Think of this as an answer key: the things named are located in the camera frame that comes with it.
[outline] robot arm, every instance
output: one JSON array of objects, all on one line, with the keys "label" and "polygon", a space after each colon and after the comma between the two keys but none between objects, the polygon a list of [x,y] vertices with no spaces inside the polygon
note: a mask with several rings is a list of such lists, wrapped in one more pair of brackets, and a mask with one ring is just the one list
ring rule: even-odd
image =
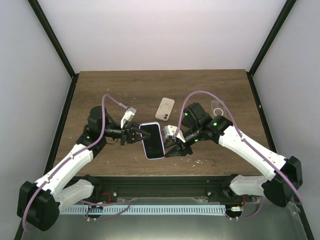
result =
[{"label": "robot arm", "polygon": [[163,129],[167,139],[165,148],[174,146],[166,153],[166,157],[191,155],[193,153],[191,145],[198,141],[211,140],[238,154],[261,172],[262,176],[231,175],[225,182],[224,194],[228,198],[232,198],[233,195],[265,196],[275,205],[285,207],[294,196],[294,192],[284,179],[253,151],[242,140],[243,138],[281,170],[296,189],[302,185],[301,162],[294,156],[287,159],[272,152],[241,131],[242,138],[239,137],[230,120],[220,115],[212,119],[197,102],[186,107],[183,112],[185,117],[182,124],[190,127],[187,131],[180,130],[174,137],[177,127],[169,125]]},{"label": "robot arm", "polygon": [[17,215],[23,217],[24,211],[35,191],[45,183],[37,194],[27,213],[27,221],[42,231],[48,230],[57,220],[61,211],[87,199],[97,192],[97,181],[94,177],[85,176],[84,179],[67,187],[67,183],[86,164],[92,161],[107,144],[106,137],[120,139],[120,144],[133,144],[147,139],[150,134],[139,129],[139,125],[132,122],[136,110],[132,107],[125,112],[120,124],[117,124],[107,114],[105,109],[105,128],[103,138],[94,146],[75,155],[80,150],[94,143],[102,129],[101,106],[91,109],[87,119],[88,125],[76,141],[72,150],[50,172],[39,178],[35,183],[26,181],[20,188]]}]

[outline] transparent phone case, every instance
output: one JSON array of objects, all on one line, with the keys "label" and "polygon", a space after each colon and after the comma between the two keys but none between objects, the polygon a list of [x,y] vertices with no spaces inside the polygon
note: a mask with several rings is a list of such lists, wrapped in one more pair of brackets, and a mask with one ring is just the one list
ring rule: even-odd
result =
[{"label": "transparent phone case", "polygon": [[212,111],[212,118],[214,118],[217,115],[224,116],[225,118],[227,117],[227,112],[224,106],[217,101],[213,100],[211,101],[211,111]]}]

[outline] white backdrop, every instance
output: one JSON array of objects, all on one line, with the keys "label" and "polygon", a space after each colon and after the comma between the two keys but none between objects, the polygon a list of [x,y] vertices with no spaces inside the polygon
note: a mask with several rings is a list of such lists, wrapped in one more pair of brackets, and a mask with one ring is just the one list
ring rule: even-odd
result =
[{"label": "white backdrop", "polygon": [[71,78],[28,1],[1,1],[0,33],[0,239],[12,240],[20,186],[44,173]]},{"label": "white backdrop", "polygon": [[76,72],[246,69],[285,0],[39,0]]},{"label": "white backdrop", "polygon": [[254,81],[280,154],[301,160],[299,190],[320,239],[320,2],[297,1]]}]

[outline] white smartphone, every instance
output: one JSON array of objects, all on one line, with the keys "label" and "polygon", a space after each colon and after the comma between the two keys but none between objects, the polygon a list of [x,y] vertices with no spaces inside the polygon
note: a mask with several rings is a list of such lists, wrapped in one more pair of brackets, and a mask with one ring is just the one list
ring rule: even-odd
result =
[{"label": "white smartphone", "polygon": [[150,133],[150,138],[142,140],[144,154],[147,159],[163,159],[165,147],[158,122],[142,123],[139,128]]}]

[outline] wooden table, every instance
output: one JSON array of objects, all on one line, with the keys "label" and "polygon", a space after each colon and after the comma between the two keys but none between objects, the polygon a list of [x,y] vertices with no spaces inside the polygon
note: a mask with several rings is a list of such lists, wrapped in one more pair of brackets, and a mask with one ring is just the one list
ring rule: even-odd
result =
[{"label": "wooden table", "polygon": [[[239,128],[268,147],[257,106],[246,72],[235,70],[155,70],[155,71],[83,71],[74,91],[54,165],[71,150],[87,124],[90,109],[101,105],[103,94],[109,93],[119,102],[137,109],[137,123],[160,122],[177,125],[182,103],[196,90],[216,94],[229,107]],[[175,100],[168,122],[155,119],[163,97]],[[211,114],[213,98],[196,94],[188,101],[200,103]],[[105,102],[112,118],[119,122],[125,110],[111,100]],[[141,142],[121,146],[106,145],[102,152],[79,172],[92,176],[181,176],[181,175],[256,175],[259,172],[232,151],[212,141],[192,146],[193,155],[148,160]]]}]

